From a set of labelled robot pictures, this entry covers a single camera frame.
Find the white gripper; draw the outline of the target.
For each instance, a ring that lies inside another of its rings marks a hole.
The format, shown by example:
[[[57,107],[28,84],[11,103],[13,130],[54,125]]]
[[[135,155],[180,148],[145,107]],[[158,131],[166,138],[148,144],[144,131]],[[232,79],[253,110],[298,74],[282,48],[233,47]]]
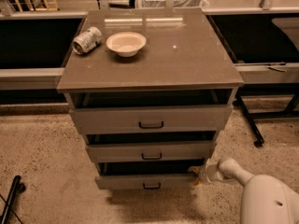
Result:
[[[195,186],[200,186],[202,182],[204,184],[211,184],[214,182],[221,182],[224,178],[222,172],[218,169],[217,164],[205,164],[201,167],[191,166],[188,172],[198,174],[198,179],[194,181]]]

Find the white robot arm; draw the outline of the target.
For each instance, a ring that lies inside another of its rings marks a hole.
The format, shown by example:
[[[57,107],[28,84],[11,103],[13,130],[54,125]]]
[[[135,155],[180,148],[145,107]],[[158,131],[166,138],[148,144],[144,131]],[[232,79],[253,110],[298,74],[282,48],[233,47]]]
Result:
[[[230,157],[188,171],[195,185],[235,180],[243,187],[240,224],[299,224],[299,194],[271,175],[254,175]]]

